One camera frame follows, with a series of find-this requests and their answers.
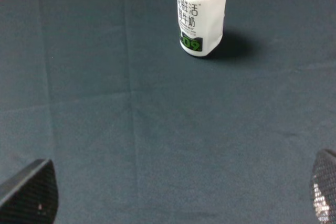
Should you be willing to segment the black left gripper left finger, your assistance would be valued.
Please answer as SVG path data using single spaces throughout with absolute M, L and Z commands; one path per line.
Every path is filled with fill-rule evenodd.
M 37 159 L 1 183 L 1 223 L 54 223 L 57 211 L 52 160 Z

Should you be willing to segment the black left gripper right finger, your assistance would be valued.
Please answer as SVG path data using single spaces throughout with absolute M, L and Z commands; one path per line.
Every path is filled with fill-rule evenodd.
M 311 200 L 320 223 L 335 223 L 335 151 L 317 152 L 310 181 Z

